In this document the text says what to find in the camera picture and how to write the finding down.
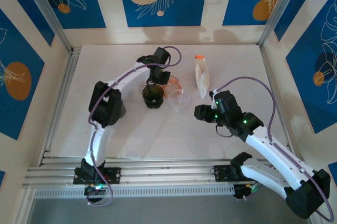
white tabletop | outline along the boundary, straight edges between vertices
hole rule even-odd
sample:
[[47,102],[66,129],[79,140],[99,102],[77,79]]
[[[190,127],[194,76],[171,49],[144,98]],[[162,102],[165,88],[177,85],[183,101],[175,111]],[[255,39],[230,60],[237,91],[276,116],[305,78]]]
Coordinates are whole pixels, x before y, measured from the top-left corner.
[[[64,105],[59,126],[52,141],[52,157],[83,157],[90,140],[88,105],[96,82],[107,82],[128,70],[142,55],[153,54],[162,45],[84,45]],[[267,85],[267,75],[256,45],[177,45],[183,54],[181,63],[169,69],[179,78],[191,97],[186,113],[175,115],[167,99],[159,109],[148,109],[134,90],[125,100],[126,114],[114,126],[106,148],[107,157],[118,158],[210,158],[231,159],[245,151],[263,157],[237,137],[216,134],[215,124],[198,121],[194,107],[211,104],[202,100],[195,81],[194,56],[204,55],[210,74],[210,90],[238,76],[252,76]],[[168,49],[172,63],[177,53]],[[268,92],[251,80],[238,80],[226,88],[234,94],[243,112],[252,112],[265,125],[272,112]],[[219,128],[229,134],[226,128]],[[286,136],[276,114],[272,134],[283,144]]]

ventilation grille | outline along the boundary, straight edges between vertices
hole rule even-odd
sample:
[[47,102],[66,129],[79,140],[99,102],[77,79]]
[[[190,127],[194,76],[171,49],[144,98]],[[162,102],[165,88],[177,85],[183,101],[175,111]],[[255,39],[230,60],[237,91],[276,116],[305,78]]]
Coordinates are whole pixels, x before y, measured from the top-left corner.
[[[113,188],[114,198],[131,197],[174,197],[174,196],[209,196],[209,195],[234,195],[234,187],[221,186],[162,186],[162,187],[125,187]],[[91,198],[109,197],[110,191],[102,191],[100,195]],[[35,199],[55,198],[84,198],[84,188],[66,189],[37,189]]]

orange circle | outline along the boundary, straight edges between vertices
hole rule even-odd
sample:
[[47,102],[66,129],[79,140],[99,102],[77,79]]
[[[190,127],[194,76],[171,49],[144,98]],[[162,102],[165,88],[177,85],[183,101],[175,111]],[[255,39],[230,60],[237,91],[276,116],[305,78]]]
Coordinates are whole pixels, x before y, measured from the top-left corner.
[[324,74],[321,71],[317,71],[312,80],[316,86],[321,86],[324,83]]
[[25,100],[32,87],[32,77],[27,66],[22,62],[12,62],[5,69],[5,75],[9,95],[19,101]]
[[68,14],[70,13],[70,7],[66,4],[59,4],[57,6],[58,10],[62,12],[63,14]]
[[268,20],[277,0],[260,0],[253,10],[253,18],[258,21]]

white table surface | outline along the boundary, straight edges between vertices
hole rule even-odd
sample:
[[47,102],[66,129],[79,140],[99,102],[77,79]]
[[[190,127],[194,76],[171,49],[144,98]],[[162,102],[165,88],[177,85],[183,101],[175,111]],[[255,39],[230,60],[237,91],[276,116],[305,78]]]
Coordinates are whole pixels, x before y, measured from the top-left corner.
[[[161,45],[84,45],[64,105],[59,126],[52,141],[52,157],[83,157],[90,140],[88,105],[96,82],[112,80],[129,69],[142,55],[153,54]],[[256,45],[177,45],[183,54],[181,63],[169,69],[188,91],[191,103],[186,113],[175,115],[168,100],[159,109],[148,109],[134,90],[123,102],[126,114],[114,126],[106,148],[107,157],[117,158],[209,158],[231,159],[245,151],[263,157],[237,137],[216,134],[215,124],[198,121],[194,107],[211,104],[202,100],[196,87],[194,56],[204,55],[210,74],[210,90],[238,76],[252,76],[265,82],[267,75]],[[177,53],[168,49],[172,63]],[[234,94],[243,112],[252,112],[265,125],[272,112],[268,92],[251,80],[238,80],[226,88]],[[229,134],[226,128],[219,128]],[[276,114],[272,134],[286,144],[283,126]]]

gray floor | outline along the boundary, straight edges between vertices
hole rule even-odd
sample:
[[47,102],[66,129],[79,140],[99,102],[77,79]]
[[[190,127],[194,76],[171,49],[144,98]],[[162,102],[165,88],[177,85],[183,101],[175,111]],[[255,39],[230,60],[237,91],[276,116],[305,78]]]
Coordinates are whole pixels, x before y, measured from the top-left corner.
[[233,196],[116,198],[108,207],[90,207],[84,199],[34,200],[28,223],[310,223],[285,201],[261,188],[246,202]]

